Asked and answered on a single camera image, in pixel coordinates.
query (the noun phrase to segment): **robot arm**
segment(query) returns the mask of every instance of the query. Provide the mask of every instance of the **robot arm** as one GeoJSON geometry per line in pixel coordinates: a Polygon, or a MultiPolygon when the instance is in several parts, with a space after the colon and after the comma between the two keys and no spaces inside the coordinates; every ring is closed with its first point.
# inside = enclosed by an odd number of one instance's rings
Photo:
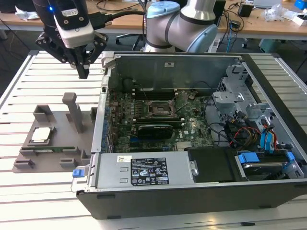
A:
{"type": "Polygon", "coordinates": [[[213,24],[215,0],[188,0],[179,4],[162,1],[152,4],[147,12],[145,52],[206,52],[217,34],[213,24]]]}
{"type": "Polygon", "coordinates": [[[36,44],[60,62],[69,62],[77,69],[81,79],[87,78],[90,64],[95,62],[107,44],[107,35],[95,30],[124,15],[144,15],[142,11],[88,14],[85,0],[33,0],[33,3],[44,24],[44,32],[36,44]],[[88,44],[94,44],[89,53],[85,49],[88,44]]]}

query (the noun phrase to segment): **desk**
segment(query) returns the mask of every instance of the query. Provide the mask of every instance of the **desk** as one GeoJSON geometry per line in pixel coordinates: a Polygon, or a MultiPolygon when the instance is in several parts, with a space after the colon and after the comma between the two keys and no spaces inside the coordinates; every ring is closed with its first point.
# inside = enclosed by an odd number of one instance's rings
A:
{"type": "MultiPolygon", "coordinates": [[[[225,5],[225,9],[228,9],[231,3],[238,2],[228,0],[225,5]]],[[[294,0],[283,2],[283,6],[291,11],[302,12],[294,6],[294,0]]],[[[238,7],[232,9],[233,12],[237,13],[238,7]]],[[[237,37],[242,38],[259,38],[259,39],[282,39],[282,40],[306,40],[307,38],[307,26],[298,26],[296,23],[284,19],[283,22],[265,22],[260,16],[263,12],[262,9],[254,9],[251,12],[250,17],[244,18],[244,28],[240,31],[237,37]]],[[[230,14],[231,20],[241,22],[241,19],[235,16],[233,13],[230,14]]],[[[224,35],[223,32],[226,30],[226,19],[222,17],[219,26],[219,34],[221,37],[224,35]]]]}
{"type": "MultiPolygon", "coordinates": [[[[96,2],[98,0],[87,0],[87,8],[89,14],[98,12],[99,9],[96,8],[96,2]]],[[[136,3],[131,2],[122,2],[121,0],[112,0],[106,4],[106,8],[108,9],[121,9],[124,7],[135,5],[136,3]]],[[[142,11],[141,6],[133,7],[142,11]]],[[[26,31],[43,31],[43,23],[40,19],[37,20],[29,20],[24,21],[19,19],[13,13],[0,13],[0,18],[12,29],[12,30],[26,30],[26,31]]],[[[7,30],[7,27],[3,24],[0,24],[0,29],[7,30]]],[[[112,22],[112,25],[108,26],[107,28],[98,30],[101,33],[118,33],[118,34],[141,34],[142,33],[142,16],[141,15],[127,15],[124,17],[120,17],[115,19],[112,22]]]]}
{"type": "MultiPolygon", "coordinates": [[[[225,8],[236,2],[234,0],[227,0],[225,8]]],[[[131,6],[135,3],[121,2],[121,0],[112,0],[107,3],[108,9],[119,9],[127,6],[131,6]]],[[[301,12],[294,6],[294,0],[283,3],[284,7],[301,12]]],[[[89,13],[98,12],[96,5],[92,0],[87,0],[87,7],[89,13]]],[[[237,12],[238,7],[233,8],[234,12],[237,12]]],[[[252,11],[249,18],[244,18],[245,26],[243,30],[237,35],[237,37],[244,38],[260,38],[260,39],[284,39],[284,40],[306,40],[307,26],[298,26],[294,22],[265,22],[260,14],[263,10],[255,9],[252,11]]],[[[230,14],[231,19],[240,21],[234,14],[230,14]]],[[[23,21],[17,18],[15,14],[3,14],[0,13],[0,18],[6,22],[6,24],[13,30],[28,30],[28,31],[42,31],[43,24],[40,20],[23,21]]],[[[98,30],[103,33],[119,33],[119,34],[141,34],[142,33],[142,16],[140,15],[128,15],[118,19],[115,19],[113,24],[107,28],[98,30]]],[[[7,28],[0,24],[0,29],[6,30],[7,28]]],[[[221,23],[218,28],[218,36],[220,38],[226,31],[226,20],[222,17],[221,23]]]]}
{"type": "MultiPolygon", "coordinates": [[[[304,103],[301,82],[280,58],[253,54],[288,108],[301,119],[304,103]]],[[[52,111],[67,111],[61,102],[65,92],[75,92],[81,110],[97,106],[101,87],[101,60],[90,66],[87,80],[78,79],[68,63],[61,64],[45,51],[29,55],[4,95],[0,98],[0,228],[16,229],[90,229],[90,230],[165,230],[165,229],[305,229],[307,195],[272,209],[238,210],[190,215],[175,215],[115,220],[96,220],[71,192],[70,172],[12,173],[19,149],[34,120],[37,104],[49,104],[52,111]],[[242,222],[255,226],[241,227],[242,222]]]]}

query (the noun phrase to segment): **motherboard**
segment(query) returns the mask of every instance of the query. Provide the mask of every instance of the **motherboard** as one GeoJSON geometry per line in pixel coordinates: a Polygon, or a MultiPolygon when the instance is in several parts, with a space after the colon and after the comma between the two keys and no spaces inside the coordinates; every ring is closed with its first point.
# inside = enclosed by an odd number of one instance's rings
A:
{"type": "Polygon", "coordinates": [[[205,99],[194,91],[110,91],[107,102],[113,152],[183,151],[212,146],[212,136],[202,117],[205,99]]]}

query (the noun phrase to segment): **aluminum extrusion table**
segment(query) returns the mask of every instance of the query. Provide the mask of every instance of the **aluminum extrusion table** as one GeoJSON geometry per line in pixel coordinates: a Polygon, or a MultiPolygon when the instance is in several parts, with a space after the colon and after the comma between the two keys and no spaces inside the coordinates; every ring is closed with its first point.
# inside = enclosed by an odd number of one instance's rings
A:
{"type": "MultiPolygon", "coordinates": [[[[305,84],[278,57],[252,54],[252,58],[307,132],[305,84]]],[[[72,173],[10,172],[34,120],[32,112],[36,105],[49,104],[52,111],[67,111],[62,96],[65,92],[75,92],[80,108],[89,110],[98,103],[100,69],[97,60],[91,65],[89,78],[79,80],[69,64],[60,64],[44,51],[32,52],[0,99],[1,229],[236,230],[242,229],[243,222],[255,224],[244,227],[247,230],[306,228],[307,195],[271,209],[96,220],[71,192],[72,173]]],[[[254,88],[263,99],[258,88],[254,88]]]]}

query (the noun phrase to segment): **power supply label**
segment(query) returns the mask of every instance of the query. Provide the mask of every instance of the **power supply label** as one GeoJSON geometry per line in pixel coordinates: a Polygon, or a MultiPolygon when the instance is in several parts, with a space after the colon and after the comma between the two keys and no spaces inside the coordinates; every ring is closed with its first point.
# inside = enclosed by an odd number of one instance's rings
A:
{"type": "Polygon", "coordinates": [[[169,184],[166,158],[131,159],[131,184],[169,184]]]}

